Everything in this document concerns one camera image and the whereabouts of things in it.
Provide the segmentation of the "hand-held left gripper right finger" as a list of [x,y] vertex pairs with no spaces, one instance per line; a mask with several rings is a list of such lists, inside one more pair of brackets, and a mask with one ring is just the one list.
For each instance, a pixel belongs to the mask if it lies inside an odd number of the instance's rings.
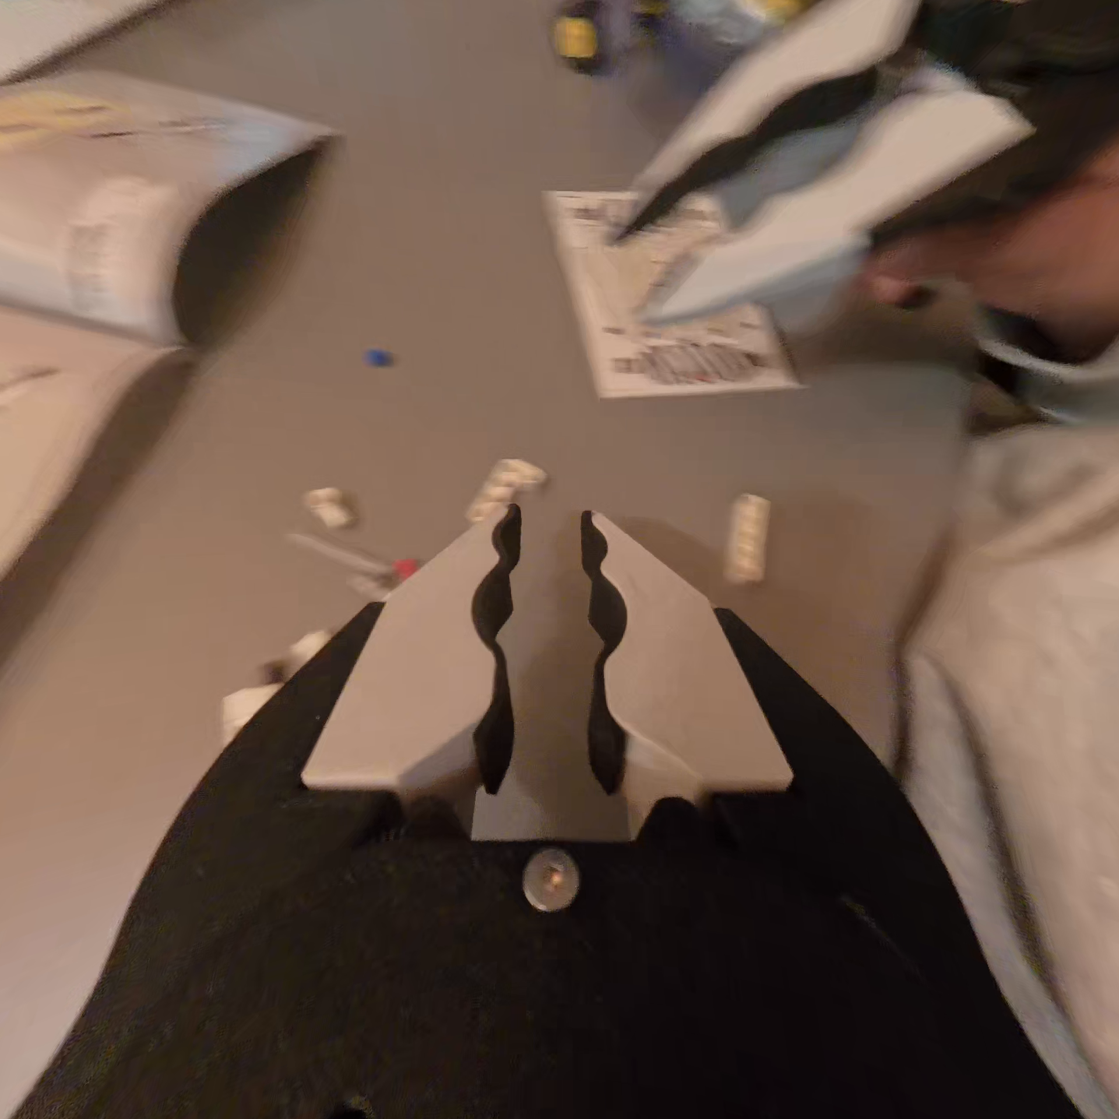
[[662,801],[787,792],[791,764],[707,596],[596,511],[581,516],[581,557],[601,645],[590,767],[627,824]]

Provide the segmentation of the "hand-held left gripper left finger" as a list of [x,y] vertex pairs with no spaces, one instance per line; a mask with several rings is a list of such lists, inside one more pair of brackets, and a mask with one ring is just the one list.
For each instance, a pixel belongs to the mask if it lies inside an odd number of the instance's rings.
[[400,801],[500,789],[516,730],[498,635],[521,541],[520,506],[499,507],[388,596],[303,767],[306,787]]

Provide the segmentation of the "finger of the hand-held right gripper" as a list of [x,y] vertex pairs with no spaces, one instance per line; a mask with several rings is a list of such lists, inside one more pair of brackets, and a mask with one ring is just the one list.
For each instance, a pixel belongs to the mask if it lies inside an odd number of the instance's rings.
[[735,178],[788,135],[828,128],[868,105],[880,63],[906,43],[918,1],[819,2],[741,56],[633,183],[623,244],[693,194]]
[[748,304],[779,329],[805,330],[858,271],[877,227],[1033,133],[1009,100],[981,91],[898,97],[822,176],[767,199],[741,230],[678,259],[650,291],[643,322],[679,326]]

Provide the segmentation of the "long grey lego axle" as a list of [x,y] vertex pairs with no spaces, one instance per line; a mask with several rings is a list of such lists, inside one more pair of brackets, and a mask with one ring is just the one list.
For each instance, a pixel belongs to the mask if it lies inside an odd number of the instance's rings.
[[295,532],[286,533],[285,541],[345,569],[349,576],[366,590],[376,589],[377,592],[390,593],[402,581],[393,564],[326,536]]

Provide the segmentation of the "thick white straight lego beam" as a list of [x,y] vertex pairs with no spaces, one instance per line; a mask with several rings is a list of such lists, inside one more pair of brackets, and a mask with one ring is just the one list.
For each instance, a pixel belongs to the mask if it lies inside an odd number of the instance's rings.
[[724,578],[728,583],[746,585],[765,579],[771,521],[770,500],[749,493],[735,498],[724,549]]

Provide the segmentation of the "small white lego piece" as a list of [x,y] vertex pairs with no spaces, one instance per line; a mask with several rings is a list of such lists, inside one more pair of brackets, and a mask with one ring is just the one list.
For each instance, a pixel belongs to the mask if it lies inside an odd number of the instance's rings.
[[358,525],[356,504],[345,491],[336,486],[307,491],[302,504],[312,518],[329,530],[347,530]]

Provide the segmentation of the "white L-shaped lego beam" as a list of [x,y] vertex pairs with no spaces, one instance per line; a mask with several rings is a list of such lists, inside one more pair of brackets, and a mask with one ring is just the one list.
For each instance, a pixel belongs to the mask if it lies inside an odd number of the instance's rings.
[[539,465],[524,458],[500,458],[485,476],[468,506],[465,518],[477,525],[495,511],[516,501],[518,495],[534,491],[549,481],[551,476]]

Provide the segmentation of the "yellow lego vehicle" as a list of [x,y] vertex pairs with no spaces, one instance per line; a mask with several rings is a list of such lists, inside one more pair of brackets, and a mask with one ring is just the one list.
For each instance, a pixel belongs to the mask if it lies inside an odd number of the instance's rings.
[[816,1],[570,1],[556,7],[555,55],[581,75],[611,69],[644,36],[715,58],[757,48],[798,21]]

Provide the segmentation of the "person's right hand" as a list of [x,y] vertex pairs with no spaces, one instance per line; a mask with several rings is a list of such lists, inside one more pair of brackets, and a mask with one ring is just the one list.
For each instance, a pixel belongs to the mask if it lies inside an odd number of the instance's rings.
[[1118,332],[1117,147],[1024,209],[919,231],[876,250],[858,276],[901,307],[958,282],[995,311],[1032,322],[1059,357],[1101,357]]

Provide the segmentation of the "zebra sticker sheet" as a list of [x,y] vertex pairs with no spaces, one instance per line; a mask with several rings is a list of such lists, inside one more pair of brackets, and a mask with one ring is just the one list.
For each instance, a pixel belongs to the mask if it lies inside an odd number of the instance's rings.
[[700,195],[669,218],[613,244],[631,191],[546,191],[544,209],[602,400],[672,399],[800,389],[786,347],[760,309],[651,326],[638,312],[669,265],[725,232]]

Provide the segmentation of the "open instruction booklet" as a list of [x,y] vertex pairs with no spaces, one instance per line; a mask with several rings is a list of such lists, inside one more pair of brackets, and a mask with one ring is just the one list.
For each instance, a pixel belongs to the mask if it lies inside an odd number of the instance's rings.
[[147,375],[222,340],[340,134],[108,71],[3,88],[2,571]]

